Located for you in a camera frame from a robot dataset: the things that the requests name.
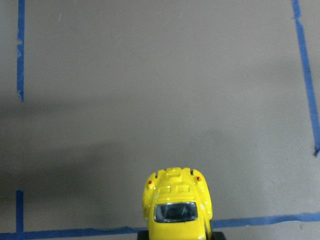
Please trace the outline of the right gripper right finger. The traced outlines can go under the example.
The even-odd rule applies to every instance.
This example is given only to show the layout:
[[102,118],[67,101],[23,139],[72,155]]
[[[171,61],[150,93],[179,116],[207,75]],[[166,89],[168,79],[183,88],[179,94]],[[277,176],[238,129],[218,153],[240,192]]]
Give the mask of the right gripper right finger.
[[212,233],[212,240],[225,240],[225,235],[221,231],[214,231]]

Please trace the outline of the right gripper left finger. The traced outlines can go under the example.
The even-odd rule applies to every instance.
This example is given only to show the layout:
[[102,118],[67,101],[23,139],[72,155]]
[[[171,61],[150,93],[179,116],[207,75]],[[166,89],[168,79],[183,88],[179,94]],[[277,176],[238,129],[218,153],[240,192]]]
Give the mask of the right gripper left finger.
[[137,240],[149,240],[149,232],[148,231],[140,231],[137,233]]

